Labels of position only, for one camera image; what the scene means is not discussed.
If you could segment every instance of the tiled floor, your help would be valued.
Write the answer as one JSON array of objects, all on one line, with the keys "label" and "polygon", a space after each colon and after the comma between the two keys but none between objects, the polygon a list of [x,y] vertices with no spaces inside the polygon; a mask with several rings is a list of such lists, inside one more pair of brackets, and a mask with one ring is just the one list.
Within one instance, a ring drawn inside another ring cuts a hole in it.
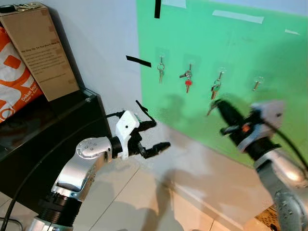
[{"label": "tiled floor", "polygon": [[[0,193],[0,216],[9,205],[8,199]],[[16,204],[12,217],[28,226],[35,215],[21,204]],[[251,229],[254,225],[250,224],[246,230],[260,230]],[[18,230],[15,224],[7,228],[7,231]],[[113,162],[97,174],[77,216],[74,230],[229,231],[156,181],[152,174],[139,169],[135,160]]]}]

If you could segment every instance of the black tape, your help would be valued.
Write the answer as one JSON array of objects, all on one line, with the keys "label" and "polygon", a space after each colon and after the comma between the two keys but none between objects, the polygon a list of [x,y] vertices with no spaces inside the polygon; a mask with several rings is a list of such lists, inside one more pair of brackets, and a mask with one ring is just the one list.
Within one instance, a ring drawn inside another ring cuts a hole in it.
[{"label": "black tape", "polygon": [[131,56],[126,56],[127,60],[128,61],[133,61],[133,62],[137,62],[137,63],[140,63],[141,65],[144,65],[144,66],[148,66],[148,67],[152,67],[151,63],[148,62],[148,61],[144,61],[142,59],[138,59],[138,58],[135,58],[135,57],[131,57]]},{"label": "black tape", "polygon": [[160,17],[160,7],[162,5],[162,0],[155,0],[155,13],[154,18]]}]

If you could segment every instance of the white wall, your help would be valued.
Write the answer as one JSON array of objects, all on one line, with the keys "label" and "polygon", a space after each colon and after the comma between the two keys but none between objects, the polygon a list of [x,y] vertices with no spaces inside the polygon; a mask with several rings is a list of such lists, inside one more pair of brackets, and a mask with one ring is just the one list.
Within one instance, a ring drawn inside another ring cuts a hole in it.
[{"label": "white wall", "polygon": [[[141,101],[140,67],[125,58],[125,55],[139,56],[135,0],[42,2],[57,11],[84,84],[101,95],[106,112],[122,109],[139,112],[134,101]],[[12,3],[12,0],[1,3]],[[113,130],[116,120],[109,122]],[[239,225],[271,205],[270,196],[254,170],[164,124],[145,134],[143,144],[147,147],[164,140],[170,141],[172,147],[156,158],[140,159],[144,167],[160,180],[171,178],[199,203]]]}]

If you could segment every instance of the orange and white bag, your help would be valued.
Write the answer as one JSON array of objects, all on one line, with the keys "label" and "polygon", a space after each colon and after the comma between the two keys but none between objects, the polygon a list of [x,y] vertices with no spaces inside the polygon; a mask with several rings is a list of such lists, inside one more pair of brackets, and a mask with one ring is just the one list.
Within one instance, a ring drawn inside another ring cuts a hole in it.
[{"label": "orange and white bag", "polygon": [[0,123],[41,94],[9,36],[0,27]]}]

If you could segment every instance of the black table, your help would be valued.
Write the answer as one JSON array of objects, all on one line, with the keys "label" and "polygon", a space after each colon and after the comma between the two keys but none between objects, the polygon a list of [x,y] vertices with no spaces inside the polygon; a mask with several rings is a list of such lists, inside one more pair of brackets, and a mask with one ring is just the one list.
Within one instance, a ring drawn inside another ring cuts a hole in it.
[{"label": "black table", "polygon": [[0,191],[13,197],[31,168],[50,150],[17,200],[35,212],[76,145],[89,137],[110,137],[100,98],[80,90],[48,102],[41,96],[0,124]]}]

